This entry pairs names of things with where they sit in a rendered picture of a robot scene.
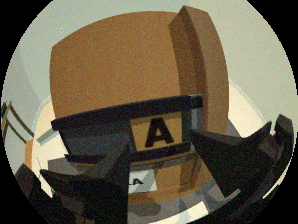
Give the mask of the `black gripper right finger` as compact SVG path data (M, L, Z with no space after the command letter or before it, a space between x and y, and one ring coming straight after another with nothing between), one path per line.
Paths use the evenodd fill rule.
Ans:
M229 196L245 176L250 164L253 163L259 145L271 131L271 121L263 125L249 137L220 135L206 132L204 129L190 129L190 141L200 153L201 159L208 167L210 175L216 180L223 197Z

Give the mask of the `white paper ticket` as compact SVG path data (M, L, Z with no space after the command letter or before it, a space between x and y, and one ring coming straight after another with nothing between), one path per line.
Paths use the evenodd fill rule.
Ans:
M129 176L129 193L157 190L156 177L154 177L153 169L148 169L148 171L130 172Z

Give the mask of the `beige flat square slab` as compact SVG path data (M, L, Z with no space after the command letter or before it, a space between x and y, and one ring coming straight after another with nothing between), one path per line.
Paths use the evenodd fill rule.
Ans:
M52 136L53 129L51 125L51 121L56 120L55 117L55 109L52 108L52 101L49 101L47 105L44 105L43 111L41 111L39 125L37 125L37 135L36 141L39 143L43 143L45 139L48 139L48 136Z

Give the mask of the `orange letter tile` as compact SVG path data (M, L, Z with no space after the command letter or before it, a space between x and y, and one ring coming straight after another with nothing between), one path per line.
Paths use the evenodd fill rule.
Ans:
M130 120L137 151L182 143L181 111Z

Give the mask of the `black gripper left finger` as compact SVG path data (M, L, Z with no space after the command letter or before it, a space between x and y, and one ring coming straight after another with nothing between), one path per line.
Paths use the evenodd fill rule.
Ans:
M64 175L41 169L40 175L53 190L73 198L97 213L104 214L117 224L128 224L128 193L130 148L128 141L121 143L81 175Z

